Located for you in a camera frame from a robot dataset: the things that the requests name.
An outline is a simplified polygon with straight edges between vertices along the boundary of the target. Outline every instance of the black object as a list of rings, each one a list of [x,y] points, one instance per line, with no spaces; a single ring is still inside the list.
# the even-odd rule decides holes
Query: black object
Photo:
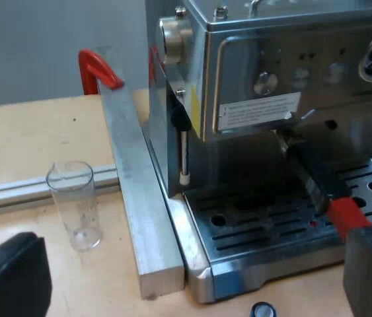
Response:
[[[51,293],[43,238],[24,232],[0,244],[0,316],[45,316]]]
[[[192,122],[183,105],[178,105],[172,110],[171,124],[179,131],[185,132],[192,129]]]
[[[355,317],[372,317],[372,227],[348,235],[344,290]]]
[[[276,317],[275,308],[268,302],[257,302],[250,311],[250,317]]]
[[[319,212],[325,212],[331,200],[349,197],[352,194],[346,183],[314,155],[307,141],[290,144],[287,157]]]

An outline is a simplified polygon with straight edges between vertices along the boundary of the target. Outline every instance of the red clamp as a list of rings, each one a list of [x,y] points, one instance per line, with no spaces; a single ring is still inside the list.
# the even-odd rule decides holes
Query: red clamp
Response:
[[[123,80],[115,75],[111,66],[100,55],[91,50],[81,50],[79,52],[79,67],[85,94],[99,93],[96,78],[99,78],[109,89],[118,89],[124,86]]]
[[[350,197],[332,200],[326,215],[336,226],[344,241],[347,240],[347,235],[352,229],[372,226],[363,211]]]

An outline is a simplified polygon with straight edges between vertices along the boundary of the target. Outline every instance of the espresso machine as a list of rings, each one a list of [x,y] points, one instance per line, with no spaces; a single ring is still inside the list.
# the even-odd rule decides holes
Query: espresso machine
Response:
[[[284,131],[372,222],[372,0],[147,0],[146,12],[143,132],[195,300],[341,262]]]

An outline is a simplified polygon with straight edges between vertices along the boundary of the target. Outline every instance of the sticker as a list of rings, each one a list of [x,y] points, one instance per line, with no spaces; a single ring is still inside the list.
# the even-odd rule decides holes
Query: sticker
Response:
[[[289,119],[296,112],[300,92],[222,104],[219,106],[218,130],[246,127],[281,119]]]

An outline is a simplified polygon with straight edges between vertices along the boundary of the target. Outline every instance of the wooden tabletop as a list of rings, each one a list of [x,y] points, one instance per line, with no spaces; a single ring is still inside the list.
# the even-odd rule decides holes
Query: wooden tabletop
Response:
[[[146,93],[133,96],[140,102]],[[108,137],[102,136],[105,125],[98,96],[44,104],[48,111],[26,104],[0,107],[0,182],[44,175],[55,159],[72,157],[94,165],[113,162]],[[6,124],[8,118],[13,128]],[[25,127],[19,134],[17,122]],[[17,148],[28,153],[22,160]],[[83,253],[70,247],[54,205],[0,215],[0,243],[22,231],[45,238],[53,283],[48,316],[248,316],[259,301],[273,304],[278,317],[352,316],[342,287],[342,265],[280,279],[217,304],[196,304],[187,288],[141,300],[122,194],[100,196],[98,208],[104,238],[94,250]]]
[[[0,184],[46,175],[60,160],[114,164],[99,95],[0,106]]]

